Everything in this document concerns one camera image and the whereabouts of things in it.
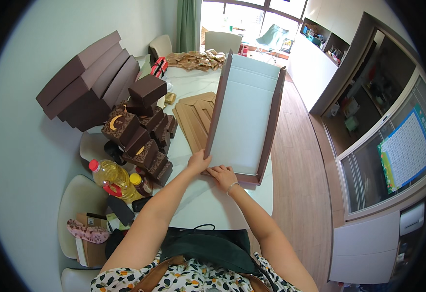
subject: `person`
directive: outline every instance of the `person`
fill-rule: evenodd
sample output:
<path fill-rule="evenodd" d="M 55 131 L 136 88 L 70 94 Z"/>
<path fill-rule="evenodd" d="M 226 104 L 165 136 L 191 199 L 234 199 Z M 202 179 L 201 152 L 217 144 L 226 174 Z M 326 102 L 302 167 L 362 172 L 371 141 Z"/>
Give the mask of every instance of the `person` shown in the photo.
<path fill-rule="evenodd" d="M 131 228 L 91 281 L 91 291 L 318 291 L 274 219 L 238 184 L 232 167 L 208 168 L 204 149 L 143 207 Z M 219 190 L 239 206 L 262 256 L 250 256 L 246 230 L 170 228 L 189 183 L 208 171 Z"/>

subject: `paper towel dispenser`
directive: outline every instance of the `paper towel dispenser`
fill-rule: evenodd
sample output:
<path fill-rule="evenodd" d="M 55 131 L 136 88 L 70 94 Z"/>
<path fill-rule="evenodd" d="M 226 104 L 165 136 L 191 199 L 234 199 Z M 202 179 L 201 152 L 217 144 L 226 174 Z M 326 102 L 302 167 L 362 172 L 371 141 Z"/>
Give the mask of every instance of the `paper towel dispenser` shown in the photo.
<path fill-rule="evenodd" d="M 424 224 L 424 202 L 403 212 L 399 217 L 399 235 L 403 236 L 419 229 Z"/>

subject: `woman's right hand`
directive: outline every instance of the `woman's right hand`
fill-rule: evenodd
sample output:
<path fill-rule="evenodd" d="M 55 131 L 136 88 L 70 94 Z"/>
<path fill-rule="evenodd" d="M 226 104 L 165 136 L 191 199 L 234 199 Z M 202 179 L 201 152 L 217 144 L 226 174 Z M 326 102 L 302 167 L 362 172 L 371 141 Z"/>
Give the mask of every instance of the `woman's right hand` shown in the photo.
<path fill-rule="evenodd" d="M 222 190 L 223 192 L 227 192 L 229 187 L 233 183 L 237 182 L 236 174 L 234 173 L 234 170 L 231 166 L 225 167 L 224 165 L 220 165 L 207 168 L 206 171 L 215 178 L 216 186 L 218 186 L 218 189 Z"/>

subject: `red package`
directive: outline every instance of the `red package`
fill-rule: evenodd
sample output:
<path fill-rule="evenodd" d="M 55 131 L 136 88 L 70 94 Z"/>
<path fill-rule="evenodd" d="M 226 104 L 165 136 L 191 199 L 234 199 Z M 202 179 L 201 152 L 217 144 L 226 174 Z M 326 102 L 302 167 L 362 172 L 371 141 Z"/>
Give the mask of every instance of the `red package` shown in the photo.
<path fill-rule="evenodd" d="M 166 57 L 159 57 L 153 67 L 151 67 L 151 75 L 161 78 L 164 76 L 167 68 L 168 62 L 166 61 Z"/>

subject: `floral dress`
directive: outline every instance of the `floral dress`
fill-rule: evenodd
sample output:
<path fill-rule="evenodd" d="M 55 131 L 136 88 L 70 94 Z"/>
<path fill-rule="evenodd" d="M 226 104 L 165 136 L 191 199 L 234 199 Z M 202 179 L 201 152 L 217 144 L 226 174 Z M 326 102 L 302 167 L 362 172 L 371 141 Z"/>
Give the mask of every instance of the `floral dress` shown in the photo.
<path fill-rule="evenodd" d="M 272 279 L 272 285 L 278 292 L 300 292 L 291 283 L 286 282 L 278 276 L 267 260 L 254 253 L 260 266 L 268 272 Z M 142 268 L 134 270 L 129 268 L 115 268 L 100 273 L 91 281 L 92 292 L 128 292 L 145 277 L 148 272 L 160 263 L 161 250 L 159 250 L 154 261 Z M 249 279 L 238 273 L 215 266 L 210 263 L 201 263 L 196 259 L 186 261 L 184 265 L 172 265 L 168 267 L 166 274 L 162 277 L 153 292 L 253 292 Z M 259 277 L 263 283 L 273 291 L 265 276 Z"/>

